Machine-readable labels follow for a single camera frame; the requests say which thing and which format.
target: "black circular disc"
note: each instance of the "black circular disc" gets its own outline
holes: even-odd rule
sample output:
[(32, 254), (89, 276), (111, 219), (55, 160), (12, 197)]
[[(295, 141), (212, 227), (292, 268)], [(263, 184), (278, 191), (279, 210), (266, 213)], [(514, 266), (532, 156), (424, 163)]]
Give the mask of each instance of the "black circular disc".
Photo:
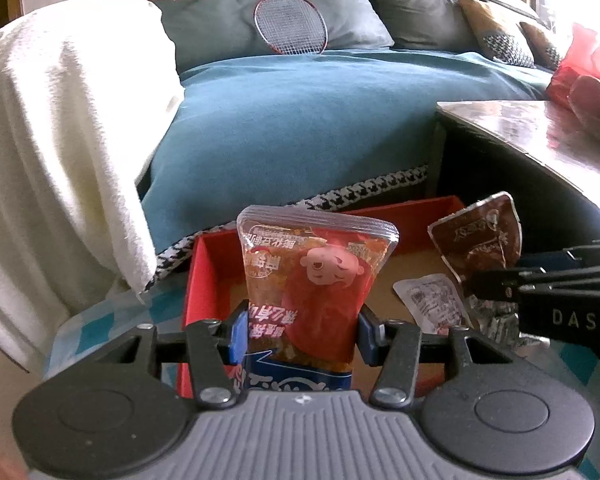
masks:
[(469, 366), (425, 398), (420, 421), (442, 453), (519, 476), (574, 463), (594, 429), (578, 392), (528, 364)]
[(26, 460), (62, 478), (130, 474), (170, 449), (189, 419), (183, 399), (134, 366), (61, 375), (26, 396), (13, 431)]

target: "yellow pillow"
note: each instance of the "yellow pillow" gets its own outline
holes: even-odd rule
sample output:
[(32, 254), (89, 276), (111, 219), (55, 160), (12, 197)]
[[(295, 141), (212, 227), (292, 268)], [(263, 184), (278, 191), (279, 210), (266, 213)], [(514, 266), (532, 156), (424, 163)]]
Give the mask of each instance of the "yellow pillow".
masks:
[(558, 46), (559, 42), (547, 28), (539, 23), (520, 22), (522, 32), (529, 41), (538, 65), (549, 70), (556, 70), (564, 59), (564, 50)]
[(484, 57), (515, 66), (534, 66), (534, 55), (517, 23), (496, 5), (478, 0), (458, 0)]

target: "white towel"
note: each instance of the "white towel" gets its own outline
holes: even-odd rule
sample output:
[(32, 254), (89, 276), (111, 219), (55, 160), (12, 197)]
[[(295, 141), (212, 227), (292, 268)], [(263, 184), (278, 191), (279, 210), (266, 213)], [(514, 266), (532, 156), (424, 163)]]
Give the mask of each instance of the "white towel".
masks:
[(115, 282), (154, 275), (136, 183), (183, 98), (148, 1), (69, 0), (0, 30), (0, 348), (25, 368)]

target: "white packet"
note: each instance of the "white packet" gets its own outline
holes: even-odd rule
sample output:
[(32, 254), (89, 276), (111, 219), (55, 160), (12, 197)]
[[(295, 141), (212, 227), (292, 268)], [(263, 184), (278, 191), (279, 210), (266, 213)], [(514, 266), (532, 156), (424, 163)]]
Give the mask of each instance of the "white packet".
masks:
[(471, 326), (462, 300), (445, 274), (401, 280), (394, 283), (394, 291), (425, 334), (446, 335), (450, 326)]

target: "table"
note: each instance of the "table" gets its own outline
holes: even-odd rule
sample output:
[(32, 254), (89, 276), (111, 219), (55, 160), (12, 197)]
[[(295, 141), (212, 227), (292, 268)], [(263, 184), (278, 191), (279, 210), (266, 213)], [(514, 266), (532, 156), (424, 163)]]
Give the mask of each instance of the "table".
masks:
[(429, 196), (452, 192), (468, 203), (508, 190), (534, 250), (600, 237), (600, 143), (570, 110), (484, 101), (438, 103), (437, 112)]

